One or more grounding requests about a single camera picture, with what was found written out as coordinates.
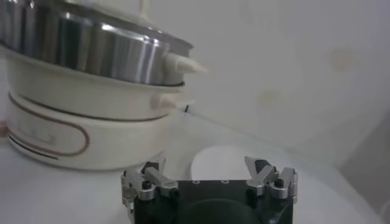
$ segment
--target pot handle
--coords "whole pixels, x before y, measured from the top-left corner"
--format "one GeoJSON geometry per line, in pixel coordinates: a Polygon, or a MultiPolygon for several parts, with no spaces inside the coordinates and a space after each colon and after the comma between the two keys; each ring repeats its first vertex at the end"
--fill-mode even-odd
{"type": "Polygon", "coordinates": [[[186,93],[160,93],[154,97],[153,107],[181,108],[194,102],[195,100],[186,93]]]}
{"type": "Polygon", "coordinates": [[[139,8],[140,17],[146,19],[147,21],[151,21],[148,17],[149,8],[150,8],[149,0],[140,0],[140,8],[139,8]]]}
{"type": "Polygon", "coordinates": [[[174,53],[165,55],[165,65],[168,70],[179,73],[208,73],[208,69],[197,61],[174,53]]]}

